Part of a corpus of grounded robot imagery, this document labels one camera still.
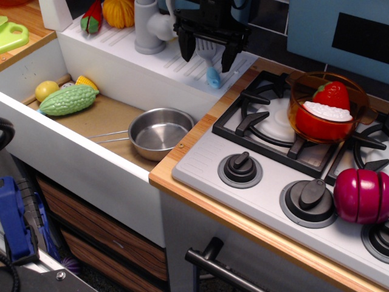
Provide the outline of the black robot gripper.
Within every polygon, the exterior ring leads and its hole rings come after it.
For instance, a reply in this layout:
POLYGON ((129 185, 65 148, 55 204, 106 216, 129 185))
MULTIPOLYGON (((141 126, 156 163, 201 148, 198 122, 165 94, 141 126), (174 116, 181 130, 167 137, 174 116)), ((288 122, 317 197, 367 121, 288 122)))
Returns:
POLYGON ((245 10, 249 1, 197 1, 196 9, 176 9, 174 31, 178 35, 182 58, 189 62, 196 47, 196 39, 225 45, 222 72, 229 72, 242 46, 248 42, 250 29, 236 12, 245 10))

